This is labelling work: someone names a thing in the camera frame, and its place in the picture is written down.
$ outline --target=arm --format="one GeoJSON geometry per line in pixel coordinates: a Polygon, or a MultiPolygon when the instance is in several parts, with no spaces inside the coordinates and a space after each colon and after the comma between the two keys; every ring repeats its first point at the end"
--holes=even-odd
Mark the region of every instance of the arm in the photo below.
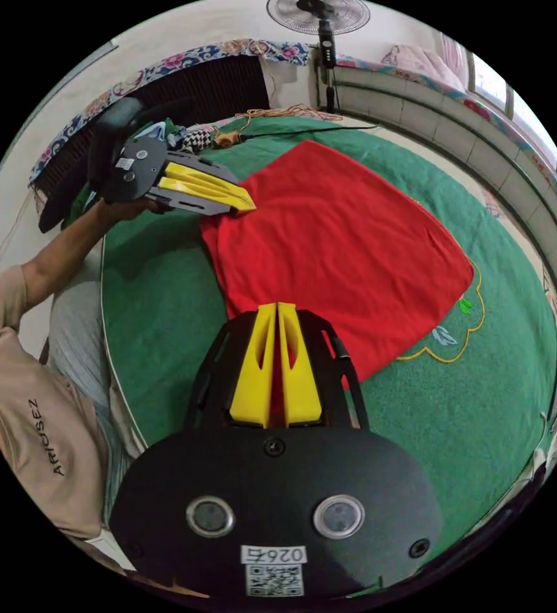
{"type": "Polygon", "coordinates": [[[151,201],[108,206],[99,200],[85,215],[58,234],[21,267],[26,285],[26,310],[66,287],[89,252],[118,221],[133,219],[145,209],[158,212],[151,201]]]}
{"type": "Polygon", "coordinates": [[[18,332],[21,317],[65,287],[80,270],[84,259],[120,220],[131,220],[143,211],[160,213],[153,201],[97,202],[85,215],[56,236],[36,257],[22,266],[0,273],[0,330],[18,332]]]}

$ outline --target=red cloth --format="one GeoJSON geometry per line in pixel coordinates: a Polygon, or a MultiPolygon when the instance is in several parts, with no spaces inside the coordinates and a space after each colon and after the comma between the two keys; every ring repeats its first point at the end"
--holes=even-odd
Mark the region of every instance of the red cloth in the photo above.
{"type": "Polygon", "coordinates": [[[202,221],[228,317],[287,302],[330,321],[360,381],[429,334],[473,269],[421,205],[305,141],[249,177],[257,211],[202,221]]]}

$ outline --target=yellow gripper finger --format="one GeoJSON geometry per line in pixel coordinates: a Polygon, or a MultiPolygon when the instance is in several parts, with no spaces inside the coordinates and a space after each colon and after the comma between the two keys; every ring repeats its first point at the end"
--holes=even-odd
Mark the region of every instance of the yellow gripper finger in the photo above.
{"type": "Polygon", "coordinates": [[[321,401],[295,305],[278,304],[280,362],[287,427],[321,419],[321,401]],[[293,366],[289,360],[293,354],[293,366]]]}
{"type": "Polygon", "coordinates": [[[174,162],[170,162],[165,168],[158,187],[221,202],[240,212],[253,211],[256,208],[246,189],[174,162]]]}
{"type": "Polygon", "coordinates": [[[230,407],[230,417],[239,423],[268,427],[274,365],[276,304],[261,305],[230,407]]]}

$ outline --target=yellow embroidered pattern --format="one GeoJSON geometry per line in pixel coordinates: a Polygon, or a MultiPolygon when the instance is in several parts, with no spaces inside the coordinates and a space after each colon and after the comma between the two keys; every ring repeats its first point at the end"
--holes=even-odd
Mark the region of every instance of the yellow embroidered pattern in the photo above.
{"type": "Polygon", "coordinates": [[[461,358],[462,354],[466,350],[466,347],[468,346],[468,339],[470,338],[471,333],[476,332],[477,330],[480,330],[481,326],[483,325],[483,322],[485,321],[485,303],[483,302],[483,296],[481,296],[481,292],[480,292],[481,284],[483,283],[483,276],[481,275],[480,268],[470,258],[468,259],[470,260],[470,263],[477,269],[477,272],[478,272],[478,284],[475,290],[477,292],[478,299],[481,301],[482,315],[481,315],[481,321],[477,324],[477,326],[475,328],[468,328],[468,330],[466,331],[466,340],[464,341],[464,346],[462,347],[460,352],[454,358],[445,359],[445,358],[441,358],[440,356],[437,356],[429,347],[426,346],[423,349],[420,349],[417,353],[414,353],[412,356],[400,356],[399,358],[396,358],[396,359],[401,360],[401,361],[407,361],[410,359],[418,358],[420,355],[427,353],[429,356],[432,356],[434,359],[438,360],[439,362],[442,362],[443,364],[452,364],[453,362],[457,362],[457,360],[461,358]]]}

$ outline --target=qr code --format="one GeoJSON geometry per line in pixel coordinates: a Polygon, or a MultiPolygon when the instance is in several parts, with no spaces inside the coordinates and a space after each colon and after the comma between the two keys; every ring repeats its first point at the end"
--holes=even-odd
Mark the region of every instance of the qr code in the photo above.
{"type": "Polygon", "coordinates": [[[267,598],[303,596],[302,565],[248,565],[247,595],[267,598]]]}

